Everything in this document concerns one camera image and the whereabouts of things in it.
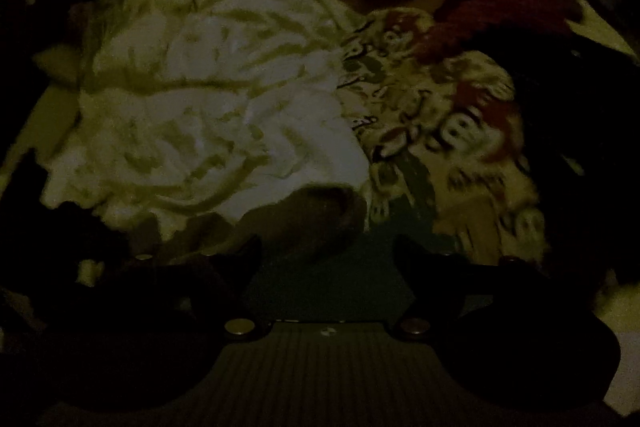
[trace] cartoon print fabric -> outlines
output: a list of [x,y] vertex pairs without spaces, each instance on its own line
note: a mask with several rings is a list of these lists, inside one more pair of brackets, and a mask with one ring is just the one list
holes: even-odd
[[544,219],[522,156],[513,82],[477,51],[421,64],[414,51],[432,26],[418,9],[379,10],[344,45],[338,96],[370,162],[369,221],[384,221],[402,196],[417,203],[430,183],[433,232],[457,235],[472,261],[540,261]]

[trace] white cloth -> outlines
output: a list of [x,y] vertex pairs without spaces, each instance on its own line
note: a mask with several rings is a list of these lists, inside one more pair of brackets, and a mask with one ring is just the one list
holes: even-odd
[[342,119],[337,0],[124,0],[103,19],[82,120],[48,165],[43,202],[97,206],[164,240],[190,216],[232,223],[305,185],[359,190],[368,162]]

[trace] white garment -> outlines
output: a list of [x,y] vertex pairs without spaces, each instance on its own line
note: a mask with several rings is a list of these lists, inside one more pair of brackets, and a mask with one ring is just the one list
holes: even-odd
[[43,202],[98,205],[164,240],[188,217],[232,223],[305,185],[359,190],[368,162],[342,119],[337,0],[124,0],[88,63],[82,120],[48,166]]

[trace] crumpled white fabric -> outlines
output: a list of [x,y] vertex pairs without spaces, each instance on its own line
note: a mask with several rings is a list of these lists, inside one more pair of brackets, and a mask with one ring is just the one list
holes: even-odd
[[360,190],[368,162],[335,96],[337,0],[124,0],[80,94],[81,122],[42,201],[95,207],[115,229],[191,216],[236,222],[305,185]]

